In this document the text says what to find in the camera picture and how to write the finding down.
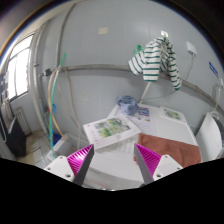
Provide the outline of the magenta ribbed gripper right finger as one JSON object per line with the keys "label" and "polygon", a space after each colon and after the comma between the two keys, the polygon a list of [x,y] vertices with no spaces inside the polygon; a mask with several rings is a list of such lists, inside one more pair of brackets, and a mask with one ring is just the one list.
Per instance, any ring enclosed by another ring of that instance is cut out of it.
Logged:
{"label": "magenta ribbed gripper right finger", "polygon": [[134,146],[134,156],[145,185],[182,169],[182,166],[171,156],[159,155],[139,144]]}

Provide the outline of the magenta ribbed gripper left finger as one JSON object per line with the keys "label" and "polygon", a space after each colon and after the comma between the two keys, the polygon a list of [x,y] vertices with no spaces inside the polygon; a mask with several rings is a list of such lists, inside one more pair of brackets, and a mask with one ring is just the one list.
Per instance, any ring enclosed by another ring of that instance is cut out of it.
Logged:
{"label": "magenta ribbed gripper left finger", "polygon": [[45,171],[82,186],[93,156],[94,145],[91,144],[69,156],[59,156],[45,168]]}

